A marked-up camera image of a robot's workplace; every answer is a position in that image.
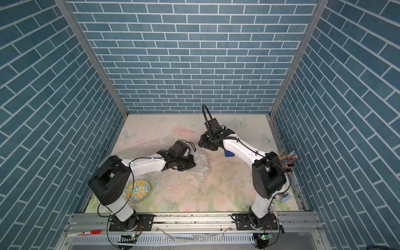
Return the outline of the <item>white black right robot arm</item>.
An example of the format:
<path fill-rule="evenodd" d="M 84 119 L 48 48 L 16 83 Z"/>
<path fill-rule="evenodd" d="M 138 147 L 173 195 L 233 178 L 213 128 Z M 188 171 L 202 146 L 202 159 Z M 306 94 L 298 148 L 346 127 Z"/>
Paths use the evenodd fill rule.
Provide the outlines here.
<path fill-rule="evenodd" d="M 283 186 L 289 181 L 279 156 L 274 152 L 266 153 L 250 146 L 234 131 L 221 126 L 215 118 L 207 119 L 205 126 L 207 131 L 201 135 L 199 147 L 211 151 L 222 148 L 239 157 L 251 168 L 256 198 L 249 210 L 249 221 L 252 227 L 260 229 L 270 217 L 274 198 L 285 192 Z"/>

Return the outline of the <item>clear bubble wrap sheet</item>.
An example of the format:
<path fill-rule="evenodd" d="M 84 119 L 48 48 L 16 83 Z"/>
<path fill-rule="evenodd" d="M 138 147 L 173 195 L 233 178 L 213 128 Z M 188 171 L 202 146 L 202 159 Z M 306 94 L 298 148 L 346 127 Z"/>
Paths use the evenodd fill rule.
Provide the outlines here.
<path fill-rule="evenodd" d="M 196 167 L 196 152 L 194 143 L 178 140 L 170 148 L 150 156 L 122 159 L 112 155 L 103 161 L 89 179 L 88 187 L 104 206 L 118 199 L 126 202 L 135 197 L 134 191 L 125 191 L 128 184 L 134 186 L 135 177 L 170 169 L 179 172 L 191 170 Z"/>

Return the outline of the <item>blue tape dispenser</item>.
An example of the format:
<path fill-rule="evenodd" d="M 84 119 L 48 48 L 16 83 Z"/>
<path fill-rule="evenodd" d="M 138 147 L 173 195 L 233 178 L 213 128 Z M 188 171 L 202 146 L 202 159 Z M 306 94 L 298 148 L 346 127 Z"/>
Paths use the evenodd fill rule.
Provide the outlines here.
<path fill-rule="evenodd" d="M 225 157 L 234 157 L 235 156 L 234 153 L 232 153 L 226 149 L 224 149 L 224 155 L 225 155 Z"/>

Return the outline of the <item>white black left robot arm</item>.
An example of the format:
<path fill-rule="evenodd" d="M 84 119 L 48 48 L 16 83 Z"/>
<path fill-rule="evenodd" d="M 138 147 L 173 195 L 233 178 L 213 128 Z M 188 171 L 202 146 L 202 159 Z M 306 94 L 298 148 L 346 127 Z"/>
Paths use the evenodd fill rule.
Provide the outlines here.
<path fill-rule="evenodd" d="M 167 150 L 134 159 L 121 159 L 116 155 L 106 158 L 99 169 L 88 180 L 88 187 L 100 204 L 109 211 L 109 221 L 118 225 L 121 231 L 137 230 L 141 223 L 129 204 L 133 193 L 124 191 L 128 183 L 134 184 L 135 176 L 164 170 L 186 171 L 196 166 L 192 142 L 178 140 Z"/>

